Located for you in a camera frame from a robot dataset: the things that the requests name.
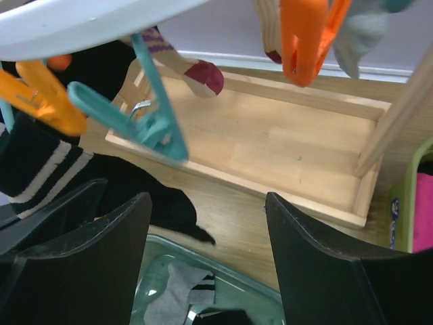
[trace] pink fabric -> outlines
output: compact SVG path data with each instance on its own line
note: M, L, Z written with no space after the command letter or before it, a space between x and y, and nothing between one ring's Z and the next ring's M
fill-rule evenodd
M417 174L413 252L433 247L433 176Z

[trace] wooden pole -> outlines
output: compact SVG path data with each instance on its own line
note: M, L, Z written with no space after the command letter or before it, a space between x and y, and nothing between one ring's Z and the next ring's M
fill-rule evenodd
M384 154L405 124L433 97L433 45L424 54L402 93L380 118L361 155L354 175L363 177Z

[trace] clothes drying rack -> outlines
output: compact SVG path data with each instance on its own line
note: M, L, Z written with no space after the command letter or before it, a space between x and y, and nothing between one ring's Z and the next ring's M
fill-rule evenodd
M48 58L97 46L208 1L38 0L0 14L0 30L8 31L0 38L0 60ZM219 96L202 100L166 68L159 69L189 142L189 161L178 168L262 197L278 192L309 215L349 228L365 225L382 157L395 148L398 135L411 130L407 143L413 149L398 157L406 162L433 135L433 46L393 103L231 73L225 73ZM126 81L129 91L122 89L115 102L131 112L152 95L137 66L127 78L135 82ZM420 119L421 127L413 128ZM160 160L113 130L106 139Z

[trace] black sock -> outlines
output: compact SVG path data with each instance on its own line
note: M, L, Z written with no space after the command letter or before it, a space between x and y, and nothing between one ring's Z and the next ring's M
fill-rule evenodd
M97 215L106 215L140 192L152 199L151 224L204 242L214 239L196 225L197 215L181 190L162 185L143 169L119 157L87 152L40 130L18 113L11 134L0 136L0 192L18 217L36 212L92 179L107 179Z

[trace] gray sock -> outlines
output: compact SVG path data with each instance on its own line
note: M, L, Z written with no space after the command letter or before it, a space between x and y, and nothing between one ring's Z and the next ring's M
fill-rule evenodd
M359 78L358 63L385 36L388 13L383 0L352 0L333 48L340 68L351 78Z
M144 313L146 325L182 325L190 303L214 303L215 284L212 272L172 262L168 265L168 273L165 291L148 305Z

